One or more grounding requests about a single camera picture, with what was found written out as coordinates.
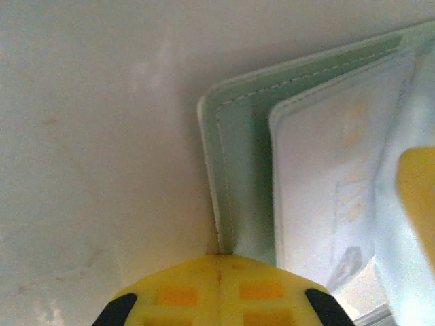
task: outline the white surface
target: white surface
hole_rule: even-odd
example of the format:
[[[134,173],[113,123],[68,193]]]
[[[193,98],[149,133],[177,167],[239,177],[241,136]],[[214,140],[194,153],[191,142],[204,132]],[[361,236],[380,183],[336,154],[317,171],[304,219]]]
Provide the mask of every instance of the white surface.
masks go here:
[[[214,82],[433,18],[433,0],[3,1],[0,320],[90,325],[216,248],[196,102]]]

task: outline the card holder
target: card holder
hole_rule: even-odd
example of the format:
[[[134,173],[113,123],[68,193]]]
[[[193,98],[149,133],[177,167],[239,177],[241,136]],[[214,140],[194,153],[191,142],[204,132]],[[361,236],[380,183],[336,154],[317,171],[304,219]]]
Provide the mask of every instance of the card holder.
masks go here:
[[[222,253],[276,264],[272,108],[434,36],[435,22],[428,22],[236,77],[202,97],[198,118]]]

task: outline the yellow object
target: yellow object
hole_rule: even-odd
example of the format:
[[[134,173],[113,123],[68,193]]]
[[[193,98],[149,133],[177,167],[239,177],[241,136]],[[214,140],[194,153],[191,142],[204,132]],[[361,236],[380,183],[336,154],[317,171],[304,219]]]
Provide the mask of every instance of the yellow object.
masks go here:
[[[121,290],[134,293],[125,326],[322,326],[305,291],[321,285],[235,255],[209,255]]]
[[[397,188],[412,225],[435,269],[435,147],[416,147],[399,159]]]

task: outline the wallet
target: wallet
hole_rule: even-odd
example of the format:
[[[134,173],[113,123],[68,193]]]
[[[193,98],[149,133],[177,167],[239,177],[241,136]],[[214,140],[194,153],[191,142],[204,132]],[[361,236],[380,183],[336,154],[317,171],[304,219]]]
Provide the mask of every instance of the wallet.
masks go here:
[[[420,291],[432,299],[417,324],[435,323],[424,314],[435,311],[431,240],[422,243],[395,184],[403,151],[435,145],[433,39],[435,22],[427,22],[248,73],[202,97],[222,253],[277,265],[331,292],[376,256],[398,320],[409,324],[401,305]],[[392,253],[397,246],[416,255]],[[407,272],[421,281],[399,288]]]

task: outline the white card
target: white card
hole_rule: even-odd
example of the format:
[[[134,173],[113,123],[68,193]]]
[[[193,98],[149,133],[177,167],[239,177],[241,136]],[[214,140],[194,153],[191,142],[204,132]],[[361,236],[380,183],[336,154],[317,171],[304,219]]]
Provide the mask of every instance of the white card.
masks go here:
[[[279,267],[336,291],[374,254],[374,179],[413,56],[384,58],[271,113]]]

